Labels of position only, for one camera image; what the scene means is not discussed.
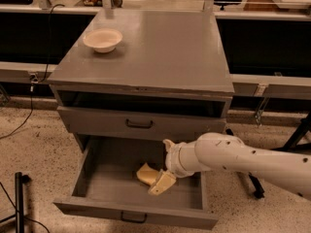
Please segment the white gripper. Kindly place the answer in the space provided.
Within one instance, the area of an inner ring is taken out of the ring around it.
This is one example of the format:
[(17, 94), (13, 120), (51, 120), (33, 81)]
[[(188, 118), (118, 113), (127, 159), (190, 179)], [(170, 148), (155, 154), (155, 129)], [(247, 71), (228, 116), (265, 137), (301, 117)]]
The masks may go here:
[(165, 165), (168, 171), (160, 170), (151, 184), (148, 193), (160, 195), (176, 182), (176, 178), (190, 177), (194, 173), (210, 171), (198, 161), (195, 154), (195, 142), (174, 143), (169, 139), (162, 141), (166, 149)]

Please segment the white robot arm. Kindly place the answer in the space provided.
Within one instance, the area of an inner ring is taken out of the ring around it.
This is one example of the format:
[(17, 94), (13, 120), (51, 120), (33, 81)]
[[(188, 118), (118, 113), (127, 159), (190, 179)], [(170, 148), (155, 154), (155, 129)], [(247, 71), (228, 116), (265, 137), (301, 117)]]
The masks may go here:
[(235, 136), (206, 133), (193, 142), (163, 141), (164, 171), (149, 193), (159, 195), (178, 180), (210, 170), (234, 171), (263, 179), (302, 198), (311, 199), (311, 159), (308, 155), (247, 146)]

